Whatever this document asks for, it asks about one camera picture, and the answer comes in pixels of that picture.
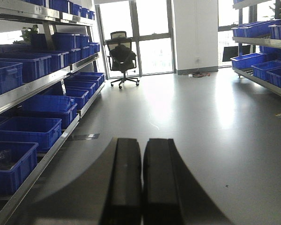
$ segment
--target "chair base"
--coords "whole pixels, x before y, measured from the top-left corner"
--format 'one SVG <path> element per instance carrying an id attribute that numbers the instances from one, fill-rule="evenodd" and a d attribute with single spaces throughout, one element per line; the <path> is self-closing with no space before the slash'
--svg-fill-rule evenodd
<path id="1" fill-rule="evenodd" d="M 128 78 L 128 77 L 126 77 L 126 73 L 127 73 L 127 72 L 123 73 L 123 74 L 124 74 L 124 77 L 119 78 L 119 79 L 117 79 L 117 80 L 111 82 L 111 86 L 113 87 L 113 83 L 118 82 L 118 81 L 120 81 L 120 83 L 118 84 L 118 88 L 120 88 L 120 89 L 122 89 L 121 84 L 124 83 L 125 81 L 132 81 L 132 82 L 135 82 L 135 83 L 136 83 L 136 86 L 139 86 L 139 84 L 140 84 L 139 79 L 138 79 L 137 77 Z"/>

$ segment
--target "glass window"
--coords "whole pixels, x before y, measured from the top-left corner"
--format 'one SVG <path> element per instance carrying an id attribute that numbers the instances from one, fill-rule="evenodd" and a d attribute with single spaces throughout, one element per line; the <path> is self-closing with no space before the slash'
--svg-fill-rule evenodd
<path id="1" fill-rule="evenodd" d="M 170 38 L 140 42 L 143 74 L 172 72 L 172 49 Z"/>
<path id="2" fill-rule="evenodd" d="M 132 42 L 132 51 L 136 54 L 136 44 L 135 44 L 135 42 Z M 106 52 L 106 56 L 110 55 L 107 45 L 105 45 L 105 52 Z M 110 78 L 123 76 L 123 74 L 120 71 L 111 71 L 110 70 L 108 57 L 107 57 L 107 67 L 108 67 L 108 73 L 109 73 Z M 136 57 L 136 68 L 128 70 L 128 76 L 135 76 L 135 75 L 139 75 L 139 74 L 140 74 L 140 72 L 139 72 L 138 62 L 137 62 L 137 57 Z"/>
<path id="3" fill-rule="evenodd" d="M 168 33 L 166 0 L 137 0 L 140 35 Z"/>
<path id="4" fill-rule="evenodd" d="M 120 1 L 100 5 L 105 40 L 111 38 L 111 33 L 124 30 L 127 37 L 132 37 L 129 1 Z"/>

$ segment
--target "metal shelf frame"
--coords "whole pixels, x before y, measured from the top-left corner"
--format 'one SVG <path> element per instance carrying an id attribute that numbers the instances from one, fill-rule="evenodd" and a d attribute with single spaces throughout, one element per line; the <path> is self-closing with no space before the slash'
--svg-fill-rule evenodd
<path id="1" fill-rule="evenodd" d="M 272 91 L 273 93 L 281 96 L 281 88 L 267 82 L 267 81 L 264 81 L 264 80 L 261 80 L 259 79 L 258 77 L 255 77 L 253 75 L 251 75 L 250 73 L 248 73 L 249 71 L 251 71 L 250 68 L 247 68 L 247 69 L 236 69 L 236 68 L 232 68 L 239 76 L 243 76 L 267 89 L 269 89 L 270 91 Z"/>
<path id="2" fill-rule="evenodd" d="M 75 73 L 77 72 L 78 70 L 82 69 L 83 67 L 87 66 L 88 64 L 94 62 L 96 59 L 99 58 L 99 54 L 98 53 L 95 53 L 94 55 L 91 55 L 85 59 L 82 59 L 76 63 L 73 63 L 73 64 L 70 64 L 70 70 L 71 70 L 71 73 Z"/>
<path id="3" fill-rule="evenodd" d="M 80 116 L 77 115 L 72 123 L 68 126 L 68 128 L 62 133 L 59 139 L 55 142 L 55 144 L 51 147 L 51 149 L 46 153 L 43 159 L 37 164 L 34 170 L 30 173 L 30 175 L 26 178 L 26 180 L 22 183 L 19 189 L 13 194 L 9 201 L 5 204 L 3 209 L 0 212 L 0 224 L 5 224 L 13 212 L 17 209 L 18 205 L 27 195 L 31 187 L 35 184 L 41 173 L 45 170 L 48 164 L 51 162 L 56 153 L 60 150 L 61 146 L 70 136 L 70 134 L 74 131 L 76 126 L 79 123 Z"/>
<path id="4" fill-rule="evenodd" d="M 101 84 L 101 86 L 98 88 L 98 90 L 94 93 L 94 95 L 88 100 L 88 102 L 85 104 L 85 106 L 81 110 L 77 110 L 77 112 L 80 114 L 80 118 L 84 116 L 86 111 L 90 108 L 90 106 L 93 104 L 99 93 L 101 92 L 102 88 L 105 86 L 105 83 Z"/>
<path id="5" fill-rule="evenodd" d="M 51 22 L 55 25 L 93 26 L 95 21 L 34 5 L 21 0 L 0 0 L 0 20 L 23 23 Z"/>
<path id="6" fill-rule="evenodd" d="M 69 72 L 68 66 L 0 95 L 0 114 L 68 77 Z"/>
<path id="7" fill-rule="evenodd" d="M 281 49 L 281 40 L 279 39 L 233 37 L 233 40 L 237 43 L 242 43 L 242 44 L 260 45 L 260 46 L 267 46 L 267 47 Z"/>
<path id="8" fill-rule="evenodd" d="M 234 9 L 242 9 L 249 6 L 255 6 L 259 3 L 267 2 L 270 0 L 244 0 L 233 5 Z"/>

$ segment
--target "white wall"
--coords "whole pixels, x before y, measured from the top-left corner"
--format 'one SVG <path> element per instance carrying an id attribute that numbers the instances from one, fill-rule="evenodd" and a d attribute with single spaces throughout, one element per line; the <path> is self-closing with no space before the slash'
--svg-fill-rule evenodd
<path id="1" fill-rule="evenodd" d="M 172 0 L 177 71 L 215 69 L 218 5 L 216 0 Z"/>

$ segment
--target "black office chair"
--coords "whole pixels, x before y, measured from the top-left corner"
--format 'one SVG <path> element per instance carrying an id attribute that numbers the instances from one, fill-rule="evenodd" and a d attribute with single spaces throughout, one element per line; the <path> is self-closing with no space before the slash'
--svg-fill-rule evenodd
<path id="1" fill-rule="evenodd" d="M 119 78 L 111 82 L 113 87 L 114 82 L 120 81 L 118 88 L 122 88 L 121 84 L 125 81 L 132 81 L 139 85 L 139 79 L 137 77 L 126 77 L 127 70 L 136 68 L 136 54 L 132 49 L 132 39 L 123 36 L 126 35 L 125 31 L 117 31 L 111 33 L 111 37 L 115 37 L 109 41 L 106 41 L 110 56 L 108 56 L 109 66 L 111 71 L 121 71 L 123 78 Z"/>

